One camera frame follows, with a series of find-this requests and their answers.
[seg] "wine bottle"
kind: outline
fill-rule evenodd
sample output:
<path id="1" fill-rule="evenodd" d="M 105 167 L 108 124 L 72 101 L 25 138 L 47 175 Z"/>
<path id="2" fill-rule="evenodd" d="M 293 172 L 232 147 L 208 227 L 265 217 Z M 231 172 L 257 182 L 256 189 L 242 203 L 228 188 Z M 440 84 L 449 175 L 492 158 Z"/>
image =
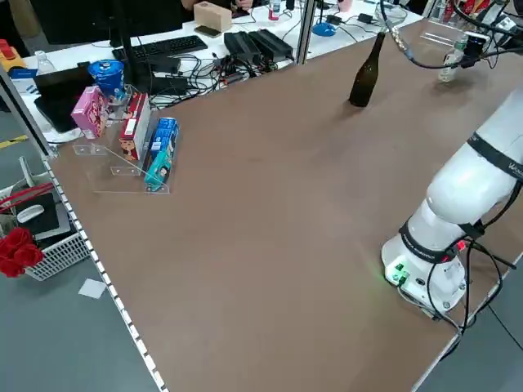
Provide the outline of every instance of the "wine bottle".
<path id="1" fill-rule="evenodd" d="M 382 50 L 383 39 L 385 39 L 385 33 L 378 33 L 369 58 L 361 65 L 356 74 L 349 96 L 349 102 L 354 106 L 364 108 L 369 104 L 370 96 L 373 94 L 374 86 L 378 80 L 379 52 Z"/>

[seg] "red rose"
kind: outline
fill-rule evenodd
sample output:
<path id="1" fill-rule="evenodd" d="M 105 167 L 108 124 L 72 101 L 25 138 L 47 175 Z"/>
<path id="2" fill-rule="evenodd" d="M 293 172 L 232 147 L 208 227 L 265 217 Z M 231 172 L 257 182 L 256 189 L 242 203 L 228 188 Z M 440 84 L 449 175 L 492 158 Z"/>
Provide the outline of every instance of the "red rose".
<path id="1" fill-rule="evenodd" d="M 33 243 L 33 237 L 29 230 L 24 227 L 15 227 L 2 241 L 0 254 L 13 257 L 16 250 L 26 243 Z"/>
<path id="2" fill-rule="evenodd" d="M 18 275 L 25 273 L 25 269 L 15 264 L 13 260 L 0 256 L 0 272 L 8 278 L 16 278 Z"/>
<path id="3" fill-rule="evenodd" d="M 13 262 L 23 267 L 34 267 L 43 259 L 43 253 L 33 243 L 26 243 L 13 256 Z"/>

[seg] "white paper on floor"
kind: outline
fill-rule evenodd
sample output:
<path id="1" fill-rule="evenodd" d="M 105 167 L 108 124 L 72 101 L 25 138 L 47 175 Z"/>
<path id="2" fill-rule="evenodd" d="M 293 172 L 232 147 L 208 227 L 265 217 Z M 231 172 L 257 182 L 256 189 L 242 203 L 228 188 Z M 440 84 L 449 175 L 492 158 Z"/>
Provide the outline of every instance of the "white paper on floor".
<path id="1" fill-rule="evenodd" d="M 98 300 L 105 290 L 105 283 L 98 282 L 97 280 L 85 279 L 82 287 L 78 294 L 82 296 L 89 296 Z"/>

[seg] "black keyboard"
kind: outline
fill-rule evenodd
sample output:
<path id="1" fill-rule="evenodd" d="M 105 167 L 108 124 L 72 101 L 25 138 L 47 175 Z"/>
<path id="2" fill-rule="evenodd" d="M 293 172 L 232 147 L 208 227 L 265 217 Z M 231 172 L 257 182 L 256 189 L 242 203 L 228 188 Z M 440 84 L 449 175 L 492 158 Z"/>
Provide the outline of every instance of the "black keyboard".
<path id="1" fill-rule="evenodd" d="M 208 46 L 205 45 L 205 42 L 200 37 L 189 35 L 187 37 L 168 39 L 167 41 L 147 43 L 140 47 L 132 47 L 132 51 L 138 60 L 146 60 L 146 57 L 149 56 L 175 56 L 207 48 Z M 126 58 L 123 49 L 114 49 L 113 55 L 117 60 L 125 60 Z"/>

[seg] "brown tabletop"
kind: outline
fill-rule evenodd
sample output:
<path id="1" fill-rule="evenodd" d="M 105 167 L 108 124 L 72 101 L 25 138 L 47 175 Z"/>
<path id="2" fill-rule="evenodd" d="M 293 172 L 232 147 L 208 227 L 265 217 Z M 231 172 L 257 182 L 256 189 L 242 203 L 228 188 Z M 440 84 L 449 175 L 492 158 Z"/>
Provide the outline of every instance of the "brown tabletop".
<path id="1" fill-rule="evenodd" d="M 181 124 L 168 195 L 93 193 L 61 149 L 53 169 L 171 391 L 406 391 L 454 335 L 398 297 L 380 249 L 523 80 L 521 59 L 442 87 L 388 38 L 358 110 L 346 98 L 371 46 L 163 112 Z M 482 242 L 514 260 L 521 218 L 517 203 Z M 475 305 L 495 276 L 474 255 Z"/>

